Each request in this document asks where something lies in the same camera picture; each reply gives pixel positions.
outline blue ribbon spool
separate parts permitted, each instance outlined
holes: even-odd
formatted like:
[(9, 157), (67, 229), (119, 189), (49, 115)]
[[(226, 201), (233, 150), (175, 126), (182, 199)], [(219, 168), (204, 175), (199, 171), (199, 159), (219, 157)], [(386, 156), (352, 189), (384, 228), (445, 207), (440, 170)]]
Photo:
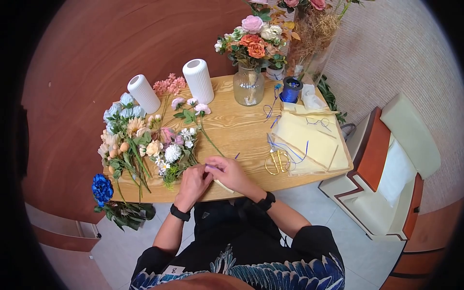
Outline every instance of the blue ribbon spool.
[(294, 77), (284, 78), (284, 89), (279, 94), (280, 100), (286, 103), (296, 103), (298, 94), (303, 89), (303, 83)]

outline chair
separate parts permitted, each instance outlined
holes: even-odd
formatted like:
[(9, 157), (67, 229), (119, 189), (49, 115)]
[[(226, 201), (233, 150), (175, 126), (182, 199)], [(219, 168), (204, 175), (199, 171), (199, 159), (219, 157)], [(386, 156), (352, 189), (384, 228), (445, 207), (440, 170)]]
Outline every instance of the chair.
[[(437, 145), (417, 109), (400, 93), (382, 110), (376, 107), (346, 144), (354, 169), (322, 181), (319, 189), (372, 240), (410, 239), (424, 179), (441, 164)], [(401, 180), (408, 174), (410, 180)], [(392, 188), (399, 188), (393, 197)]]

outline beige wall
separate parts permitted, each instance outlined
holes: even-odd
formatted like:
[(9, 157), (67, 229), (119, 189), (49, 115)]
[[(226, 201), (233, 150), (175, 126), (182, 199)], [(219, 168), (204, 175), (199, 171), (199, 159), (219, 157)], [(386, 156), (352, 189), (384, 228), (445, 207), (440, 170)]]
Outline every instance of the beige wall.
[(440, 150), (441, 168), (425, 180), (421, 214), (463, 196), (464, 88), (457, 62), (431, 13), (419, 0), (352, 5), (328, 63), (328, 77), (347, 121), (358, 124), (402, 91)]

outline gold scissors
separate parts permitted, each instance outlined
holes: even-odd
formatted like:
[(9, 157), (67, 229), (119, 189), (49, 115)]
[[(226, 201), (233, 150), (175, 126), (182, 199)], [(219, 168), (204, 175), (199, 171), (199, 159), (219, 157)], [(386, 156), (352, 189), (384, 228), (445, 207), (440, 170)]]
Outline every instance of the gold scissors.
[[(279, 160), (280, 168), (279, 168), (279, 166), (277, 166), (277, 161), (276, 161), (276, 158), (274, 157), (274, 152), (277, 152), (277, 159)], [(269, 152), (269, 156), (266, 158), (266, 161), (264, 162), (264, 167), (266, 167), (267, 172), (269, 172), (272, 175), (277, 175), (280, 172), (286, 172), (287, 171), (285, 166), (282, 165), (282, 160), (280, 159), (280, 155), (285, 156), (287, 158), (287, 163), (288, 163), (288, 161), (289, 161), (288, 155), (284, 151), (280, 151), (280, 150), (276, 149), (274, 146), (272, 146), (271, 151)], [(271, 172), (267, 168), (267, 161), (269, 160), (269, 158), (272, 158), (272, 161), (274, 162), (274, 166), (276, 167), (276, 172)]]

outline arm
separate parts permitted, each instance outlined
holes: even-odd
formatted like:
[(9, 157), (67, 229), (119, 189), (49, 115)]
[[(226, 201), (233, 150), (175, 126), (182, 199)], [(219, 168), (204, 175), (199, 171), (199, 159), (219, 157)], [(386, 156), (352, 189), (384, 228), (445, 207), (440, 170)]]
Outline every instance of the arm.
[[(257, 184), (252, 182), (234, 159), (221, 156), (210, 156), (206, 158), (205, 172), (213, 174), (226, 187), (243, 194), (254, 202), (266, 198), (266, 192)], [(280, 200), (276, 200), (267, 211), (276, 225), (289, 237), (294, 238), (296, 233), (304, 226), (311, 223), (293, 208)]]
[[(181, 212), (189, 212), (213, 180), (212, 174), (203, 179), (204, 173), (205, 165), (201, 164), (189, 167), (183, 172), (180, 190), (174, 200), (174, 205)], [(183, 220), (169, 213), (155, 237), (153, 247), (175, 255), (182, 241), (183, 226)]]

